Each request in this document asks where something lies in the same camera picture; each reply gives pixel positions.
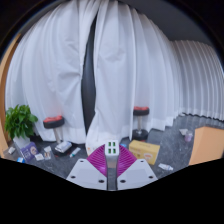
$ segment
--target bar stool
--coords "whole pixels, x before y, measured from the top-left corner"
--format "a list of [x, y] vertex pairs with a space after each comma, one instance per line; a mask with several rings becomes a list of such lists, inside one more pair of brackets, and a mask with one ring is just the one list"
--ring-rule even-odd
[[138, 129], [133, 130], [132, 140], [145, 141], [148, 138], [148, 132], [142, 129], [142, 116], [149, 114], [148, 107], [134, 107], [133, 115], [138, 117]]
[[44, 121], [44, 127], [46, 129], [53, 129], [54, 135], [56, 138], [56, 141], [58, 144], [61, 143], [61, 140], [59, 139], [58, 133], [56, 128], [61, 127], [65, 123], [64, 118], [62, 116], [57, 117], [47, 117]]

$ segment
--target wooden panel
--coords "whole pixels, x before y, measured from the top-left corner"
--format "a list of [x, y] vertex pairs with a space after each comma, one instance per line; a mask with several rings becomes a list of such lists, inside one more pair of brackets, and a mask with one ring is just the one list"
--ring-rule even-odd
[[5, 85], [6, 78], [9, 69], [9, 65], [12, 59], [12, 56], [18, 45], [17, 40], [20, 34], [18, 34], [14, 40], [9, 45], [2, 61], [0, 64], [0, 155], [4, 158], [3, 151], [8, 148], [8, 141], [10, 140], [7, 133], [4, 133], [4, 124], [5, 124]]
[[189, 165], [220, 159], [223, 151], [224, 130], [210, 127], [196, 129]]

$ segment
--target white curtain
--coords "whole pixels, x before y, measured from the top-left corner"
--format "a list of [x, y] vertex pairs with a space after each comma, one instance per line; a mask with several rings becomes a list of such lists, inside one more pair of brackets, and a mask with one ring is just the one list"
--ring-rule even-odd
[[179, 110], [173, 48], [145, 15], [117, 1], [102, 1], [96, 24], [95, 116], [86, 140], [91, 153], [106, 139], [131, 139], [134, 106], [148, 106], [143, 128], [165, 130]]
[[[86, 137], [81, 79], [96, 15], [95, 116]], [[147, 131], [164, 131], [182, 112], [223, 120], [223, 77], [211, 47], [170, 42], [145, 15], [118, 1], [72, 0], [47, 13], [22, 38], [8, 71], [6, 109], [28, 104], [45, 141], [55, 136], [43, 120], [64, 116], [59, 137], [86, 143], [90, 154], [107, 139], [132, 138], [134, 106], [150, 108], [142, 122]]]
[[195, 41], [173, 42], [181, 72], [181, 111], [224, 119], [224, 79], [212, 47]]
[[90, 26], [100, 0], [72, 0], [42, 17], [23, 37], [10, 64], [6, 109], [28, 104], [38, 117], [36, 128], [45, 141], [55, 141], [45, 129], [46, 117], [62, 115], [59, 137], [85, 143], [81, 79]]

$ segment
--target potted plant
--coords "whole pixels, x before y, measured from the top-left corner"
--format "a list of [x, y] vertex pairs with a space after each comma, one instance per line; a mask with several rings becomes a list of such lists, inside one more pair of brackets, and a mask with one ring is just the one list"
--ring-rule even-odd
[[37, 121], [38, 118], [31, 114], [28, 105], [17, 105], [6, 111], [5, 130], [18, 147], [22, 148], [29, 144], [29, 137], [34, 135], [33, 124]]

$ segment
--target stool seat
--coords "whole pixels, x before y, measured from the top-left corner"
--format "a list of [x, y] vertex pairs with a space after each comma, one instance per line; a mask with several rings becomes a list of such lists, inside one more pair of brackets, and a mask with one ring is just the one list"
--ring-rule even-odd
[[133, 115], [135, 116], [145, 116], [149, 114], [148, 107], [134, 107]]
[[65, 123], [64, 118], [62, 116], [57, 117], [47, 117], [44, 121], [44, 127], [46, 129], [53, 129], [62, 126]]

